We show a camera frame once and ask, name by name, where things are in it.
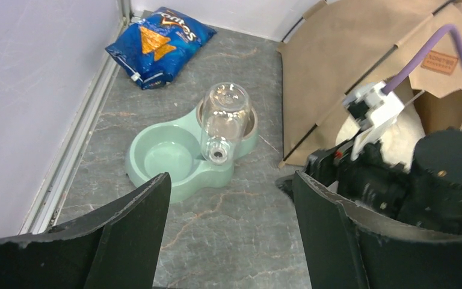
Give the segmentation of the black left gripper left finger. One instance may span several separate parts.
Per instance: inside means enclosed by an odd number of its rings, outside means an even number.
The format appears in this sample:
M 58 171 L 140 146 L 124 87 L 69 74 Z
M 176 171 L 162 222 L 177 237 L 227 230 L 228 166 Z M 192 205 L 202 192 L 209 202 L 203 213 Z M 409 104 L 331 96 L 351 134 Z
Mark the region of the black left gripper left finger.
M 0 238 L 0 288 L 152 288 L 170 195 L 161 173 L 46 232 Z

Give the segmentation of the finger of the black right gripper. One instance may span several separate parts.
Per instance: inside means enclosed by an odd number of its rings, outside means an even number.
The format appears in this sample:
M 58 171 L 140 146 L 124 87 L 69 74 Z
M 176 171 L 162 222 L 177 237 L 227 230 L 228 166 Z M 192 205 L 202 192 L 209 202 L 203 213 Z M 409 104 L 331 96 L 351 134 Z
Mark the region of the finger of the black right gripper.
M 311 178 L 329 186 L 337 180 L 337 167 L 343 157 L 350 154 L 354 139 L 345 140 L 331 149 L 318 149 L 307 157 L 306 164 L 301 170 Z M 294 201 L 292 181 L 295 174 L 283 176 L 275 180 L 275 186 L 281 190 L 291 202 Z

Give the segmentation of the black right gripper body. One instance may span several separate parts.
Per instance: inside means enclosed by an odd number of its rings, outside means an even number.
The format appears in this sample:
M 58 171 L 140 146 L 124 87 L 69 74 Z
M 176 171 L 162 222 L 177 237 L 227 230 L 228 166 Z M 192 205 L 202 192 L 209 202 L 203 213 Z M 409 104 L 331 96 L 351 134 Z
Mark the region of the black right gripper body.
M 414 146 L 411 166 L 390 164 L 381 143 L 356 160 L 336 160 L 337 192 L 408 225 L 462 235 L 462 130 L 432 132 Z

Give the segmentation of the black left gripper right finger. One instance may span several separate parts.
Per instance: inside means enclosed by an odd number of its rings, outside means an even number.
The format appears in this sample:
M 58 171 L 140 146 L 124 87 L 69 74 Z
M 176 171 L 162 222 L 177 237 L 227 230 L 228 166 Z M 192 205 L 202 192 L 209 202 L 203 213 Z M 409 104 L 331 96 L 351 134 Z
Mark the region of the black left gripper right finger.
M 462 235 L 390 219 L 301 171 L 292 185 L 313 288 L 462 288 Z

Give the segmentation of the cream fluffy pillow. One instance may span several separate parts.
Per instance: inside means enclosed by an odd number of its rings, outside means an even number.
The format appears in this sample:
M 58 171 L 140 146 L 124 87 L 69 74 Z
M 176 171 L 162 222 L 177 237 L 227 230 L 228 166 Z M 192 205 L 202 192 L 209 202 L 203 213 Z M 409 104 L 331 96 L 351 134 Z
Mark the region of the cream fluffy pillow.
M 337 113 L 327 119 L 334 125 L 337 134 L 331 140 L 337 145 L 353 137 L 359 130 L 353 117 L 340 108 Z M 390 126 L 381 136 L 384 161 L 396 164 L 404 163 L 408 170 L 412 164 L 414 146 L 425 136 L 422 122 L 414 105 L 409 105 L 397 117 L 396 123 Z

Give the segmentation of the beige fabric pet tent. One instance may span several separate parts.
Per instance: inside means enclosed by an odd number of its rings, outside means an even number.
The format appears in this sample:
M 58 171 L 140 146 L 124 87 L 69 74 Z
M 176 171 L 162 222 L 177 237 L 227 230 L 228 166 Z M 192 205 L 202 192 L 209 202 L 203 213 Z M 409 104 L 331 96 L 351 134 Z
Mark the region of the beige fabric pet tent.
M 391 80 L 443 25 L 462 37 L 462 1 L 319 1 L 303 19 L 279 46 L 283 162 L 295 166 L 358 131 L 342 104 L 352 89 Z M 381 138 L 387 162 L 409 165 L 420 138 L 462 129 L 461 64 L 446 34 L 395 89 L 407 107 Z

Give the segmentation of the mint green double pet bowl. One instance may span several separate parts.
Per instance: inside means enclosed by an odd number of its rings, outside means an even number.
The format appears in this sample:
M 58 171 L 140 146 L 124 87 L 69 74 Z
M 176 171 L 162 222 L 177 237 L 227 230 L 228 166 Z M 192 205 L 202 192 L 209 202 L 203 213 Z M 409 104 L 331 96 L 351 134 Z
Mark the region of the mint green double pet bowl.
M 196 107 L 178 119 L 143 129 L 135 136 L 126 154 L 128 178 L 139 187 L 158 174 L 169 173 L 171 204 L 181 202 L 203 188 L 226 186 L 233 176 L 235 163 L 256 147 L 258 124 L 257 133 L 238 145 L 234 161 L 222 166 L 214 165 L 202 156 L 201 132 Z

